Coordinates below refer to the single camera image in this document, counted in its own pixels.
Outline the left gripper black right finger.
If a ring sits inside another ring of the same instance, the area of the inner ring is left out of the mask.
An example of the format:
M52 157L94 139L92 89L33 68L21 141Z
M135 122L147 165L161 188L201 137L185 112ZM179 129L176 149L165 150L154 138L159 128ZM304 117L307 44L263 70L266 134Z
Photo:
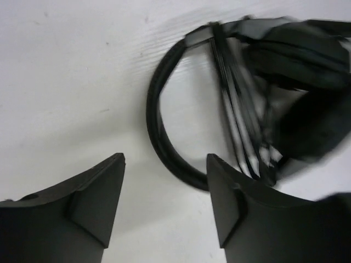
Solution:
M207 156L219 245L227 262L350 262L350 194L309 201Z

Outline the black headphones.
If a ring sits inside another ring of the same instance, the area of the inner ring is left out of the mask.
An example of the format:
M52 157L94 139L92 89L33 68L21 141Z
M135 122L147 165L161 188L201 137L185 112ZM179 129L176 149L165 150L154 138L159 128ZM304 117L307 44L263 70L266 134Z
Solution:
M208 191L207 176L173 147L160 96L184 53L208 43L223 99L237 96L258 162L251 178L274 186L289 161L316 162L350 134L350 23L280 18L211 22L184 36L162 58L149 84L146 125L164 166L182 182Z

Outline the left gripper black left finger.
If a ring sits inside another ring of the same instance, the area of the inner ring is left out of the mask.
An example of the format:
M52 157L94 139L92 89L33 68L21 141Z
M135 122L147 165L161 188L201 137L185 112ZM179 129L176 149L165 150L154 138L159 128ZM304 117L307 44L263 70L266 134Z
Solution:
M1 262L101 262L125 171L116 153L20 200L1 202Z

